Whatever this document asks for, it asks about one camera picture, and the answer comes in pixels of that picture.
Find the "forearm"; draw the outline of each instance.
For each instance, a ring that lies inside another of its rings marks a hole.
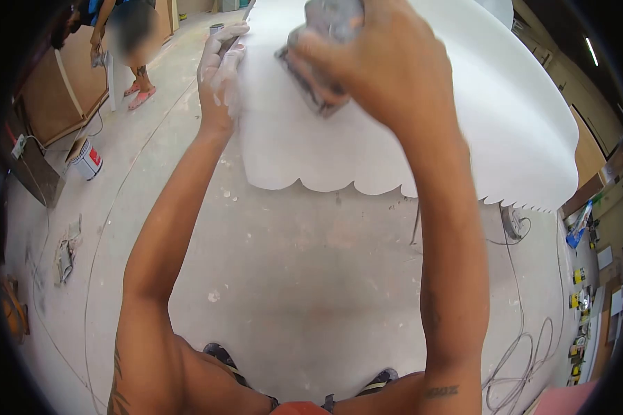
[[[456,121],[439,125],[401,137],[421,200],[428,370],[453,359],[479,359],[489,320],[487,253],[468,146]],[[434,137],[419,139],[423,134]]]
[[[124,297],[167,303],[182,268],[210,179],[226,145],[214,131],[199,131],[148,214],[129,255]]]
[[[103,35],[103,29],[106,25],[106,21],[108,20],[108,16],[111,15],[113,8],[116,5],[116,0],[104,0],[104,3],[101,5],[99,15],[97,16],[97,21],[95,22],[94,32],[96,34]]]

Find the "dusty hand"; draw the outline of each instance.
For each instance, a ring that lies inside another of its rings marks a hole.
[[[365,27],[345,45],[312,30],[296,52],[346,88],[376,120],[400,131],[412,123],[457,123],[445,46],[406,0],[364,0]]]
[[[228,47],[235,37],[248,31],[249,26],[243,21],[210,36],[197,71],[201,129],[219,133],[226,139],[233,134],[241,109],[237,78],[238,64],[245,51],[243,45]]]

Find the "red object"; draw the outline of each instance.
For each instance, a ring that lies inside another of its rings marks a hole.
[[[12,143],[14,143],[14,145],[17,145],[17,139],[14,138],[14,133],[12,132],[12,129],[9,128],[9,124],[7,122],[4,123],[4,127],[7,128],[7,133],[9,134],[9,137],[12,139]]]
[[[311,402],[287,402],[275,409],[272,415],[328,415],[329,413]]]
[[[566,388],[553,388],[540,395],[540,404],[534,415],[576,414],[589,398],[597,380]]]
[[[96,165],[100,165],[101,162],[101,157],[99,154],[97,154],[97,152],[95,151],[95,147],[92,147],[90,149],[90,158],[92,159],[93,162],[95,162]]]

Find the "sanding block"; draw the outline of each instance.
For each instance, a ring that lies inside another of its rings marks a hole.
[[[288,43],[275,53],[314,113],[328,118],[349,102],[344,88],[297,55],[293,45],[303,30],[314,30],[335,43],[348,43],[365,22],[362,0],[309,0],[305,4],[306,24],[294,29]]]

